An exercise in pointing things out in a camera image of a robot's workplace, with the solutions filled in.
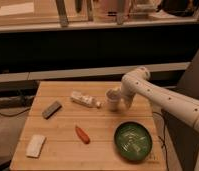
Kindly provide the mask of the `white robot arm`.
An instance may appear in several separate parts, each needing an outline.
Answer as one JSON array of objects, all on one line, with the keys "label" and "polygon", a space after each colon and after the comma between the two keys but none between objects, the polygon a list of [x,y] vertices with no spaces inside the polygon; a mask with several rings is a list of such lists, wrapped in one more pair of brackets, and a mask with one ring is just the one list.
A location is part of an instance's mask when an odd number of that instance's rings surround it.
[{"label": "white robot arm", "polygon": [[[111,90],[112,95],[115,99],[122,99],[130,108],[138,93],[199,132],[199,100],[156,86],[149,79],[149,70],[137,67],[123,75],[120,86]],[[199,171],[199,150],[194,171]]]}]

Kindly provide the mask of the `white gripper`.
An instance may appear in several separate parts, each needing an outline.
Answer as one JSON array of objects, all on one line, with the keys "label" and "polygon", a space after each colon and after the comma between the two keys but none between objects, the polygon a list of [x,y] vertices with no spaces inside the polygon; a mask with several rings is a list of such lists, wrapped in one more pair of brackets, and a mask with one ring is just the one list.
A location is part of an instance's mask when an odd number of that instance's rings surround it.
[{"label": "white gripper", "polygon": [[134,96],[135,94],[124,86],[116,87],[111,90],[112,99],[115,101],[123,100],[127,109],[131,107]]}]

